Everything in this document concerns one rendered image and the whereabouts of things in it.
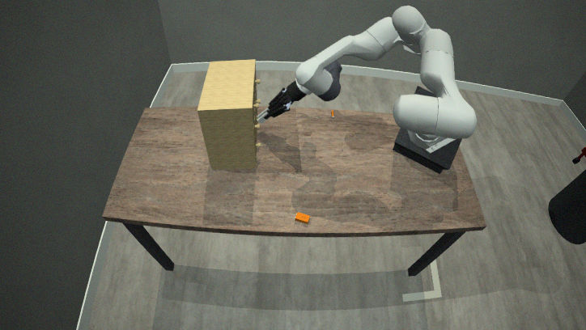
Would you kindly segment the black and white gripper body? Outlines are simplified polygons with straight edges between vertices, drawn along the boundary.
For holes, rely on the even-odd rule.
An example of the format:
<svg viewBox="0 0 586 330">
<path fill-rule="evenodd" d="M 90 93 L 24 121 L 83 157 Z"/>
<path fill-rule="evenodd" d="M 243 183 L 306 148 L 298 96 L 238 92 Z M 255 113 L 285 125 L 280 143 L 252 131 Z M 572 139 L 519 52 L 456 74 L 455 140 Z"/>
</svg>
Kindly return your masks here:
<svg viewBox="0 0 586 330">
<path fill-rule="evenodd" d="M 282 103 L 284 105 L 287 105 L 291 102 L 291 104 L 293 104 L 294 101 L 299 101 L 301 100 L 304 96 L 306 96 L 307 94 L 303 93 L 296 84 L 296 81 L 294 81 L 293 83 L 291 83 L 288 87 L 288 94 L 286 94 L 287 99 L 285 99 Z M 287 90 L 285 91 L 287 93 Z"/>
</svg>

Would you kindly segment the light brown wooden chest of drawers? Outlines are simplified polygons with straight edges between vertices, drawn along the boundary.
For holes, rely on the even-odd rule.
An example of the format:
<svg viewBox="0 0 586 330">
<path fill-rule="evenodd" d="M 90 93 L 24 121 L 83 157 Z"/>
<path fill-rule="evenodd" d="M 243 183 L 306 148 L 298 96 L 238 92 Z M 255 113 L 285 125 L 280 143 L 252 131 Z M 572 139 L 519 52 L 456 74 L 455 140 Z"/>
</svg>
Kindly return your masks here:
<svg viewBox="0 0 586 330">
<path fill-rule="evenodd" d="M 198 105 L 211 169 L 257 168 L 253 131 L 256 59 L 211 61 Z"/>
</svg>

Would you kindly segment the orange nine-volt battery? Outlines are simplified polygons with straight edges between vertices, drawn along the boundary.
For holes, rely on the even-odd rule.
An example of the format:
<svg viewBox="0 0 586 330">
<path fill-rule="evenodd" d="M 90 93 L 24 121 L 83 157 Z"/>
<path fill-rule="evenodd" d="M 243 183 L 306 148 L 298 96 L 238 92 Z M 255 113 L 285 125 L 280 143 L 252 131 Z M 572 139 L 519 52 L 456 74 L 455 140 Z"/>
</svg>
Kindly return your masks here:
<svg viewBox="0 0 586 330">
<path fill-rule="evenodd" d="M 308 224 L 308 219 L 309 219 L 309 218 L 310 218 L 310 216 L 309 216 L 309 215 L 307 215 L 307 214 L 302 214 L 302 213 L 299 213 L 299 212 L 298 212 L 298 213 L 296 214 L 295 220 L 296 220 L 297 222 L 302 222 L 302 223 Z"/>
</svg>

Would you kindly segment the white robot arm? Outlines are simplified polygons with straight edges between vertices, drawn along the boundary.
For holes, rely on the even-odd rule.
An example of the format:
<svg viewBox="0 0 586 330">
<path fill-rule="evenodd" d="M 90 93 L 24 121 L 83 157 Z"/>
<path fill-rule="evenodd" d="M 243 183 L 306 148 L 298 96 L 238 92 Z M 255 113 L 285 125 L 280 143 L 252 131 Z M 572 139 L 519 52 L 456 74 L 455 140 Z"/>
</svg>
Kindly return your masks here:
<svg viewBox="0 0 586 330">
<path fill-rule="evenodd" d="M 392 18 L 383 18 L 356 36 L 346 36 L 301 63 L 295 72 L 297 87 L 307 95 L 314 93 L 324 101 L 333 100 L 341 90 L 338 58 L 354 56 L 376 61 L 398 44 L 421 57 L 420 79 L 437 98 L 401 95 L 393 106 L 397 125 L 409 130 L 410 140 L 428 153 L 456 139 L 469 138 L 476 129 L 477 117 L 456 85 L 450 35 L 431 29 L 412 6 L 401 6 Z"/>
</svg>

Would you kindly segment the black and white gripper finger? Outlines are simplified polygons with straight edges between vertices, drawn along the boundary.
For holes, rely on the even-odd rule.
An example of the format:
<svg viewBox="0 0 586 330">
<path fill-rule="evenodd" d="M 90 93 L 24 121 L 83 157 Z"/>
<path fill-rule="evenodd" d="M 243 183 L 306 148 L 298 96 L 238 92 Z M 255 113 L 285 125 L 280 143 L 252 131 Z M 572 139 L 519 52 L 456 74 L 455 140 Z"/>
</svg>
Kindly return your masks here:
<svg viewBox="0 0 586 330">
<path fill-rule="evenodd" d="M 287 105 L 282 104 L 282 102 L 287 99 L 286 96 L 283 97 L 283 99 L 281 99 L 279 101 L 279 103 L 277 105 L 275 105 L 273 108 L 271 108 L 270 110 L 267 110 L 267 112 L 262 115 L 259 119 L 257 119 L 258 122 L 260 122 L 261 124 L 264 123 L 266 120 L 268 120 L 270 118 L 270 116 L 272 116 L 273 118 L 275 118 L 276 116 L 279 116 L 280 114 L 284 113 L 284 112 L 288 112 L 291 109 L 289 108 L 291 105 L 291 102 Z M 282 107 L 281 107 L 282 106 Z M 280 107 L 280 108 L 279 108 Z M 276 110 L 275 110 L 276 109 Z"/>
<path fill-rule="evenodd" d="M 276 104 L 278 104 L 278 101 L 282 99 L 283 96 L 285 96 L 287 93 L 285 92 L 286 88 L 283 88 L 269 103 L 269 107 L 264 110 L 262 113 L 260 113 L 257 118 L 260 118 L 262 115 L 264 115 L 267 110 L 270 110 L 271 108 L 273 108 Z"/>
</svg>

